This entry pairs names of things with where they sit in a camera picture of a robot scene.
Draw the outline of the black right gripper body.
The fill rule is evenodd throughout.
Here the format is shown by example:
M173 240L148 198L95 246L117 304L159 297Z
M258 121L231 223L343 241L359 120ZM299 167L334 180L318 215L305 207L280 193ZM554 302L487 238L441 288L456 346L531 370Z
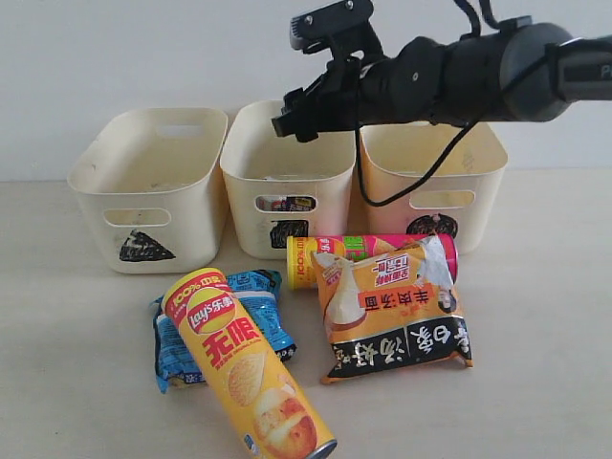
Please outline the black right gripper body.
M343 62L329 61L326 71L308 87L296 88L283 97L281 114L296 110L310 115L317 124L318 135L353 130L361 79L382 60L382 55L351 55Z

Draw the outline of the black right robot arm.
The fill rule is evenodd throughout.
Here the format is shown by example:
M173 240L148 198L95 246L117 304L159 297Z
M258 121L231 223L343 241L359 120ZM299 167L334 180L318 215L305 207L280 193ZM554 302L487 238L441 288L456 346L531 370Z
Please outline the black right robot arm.
M419 36L389 57L367 17L314 11L294 18L290 42L332 53L272 121L278 136L300 142L362 125L546 122L576 101L611 97L610 38L574 38L551 23L512 21L447 45Z

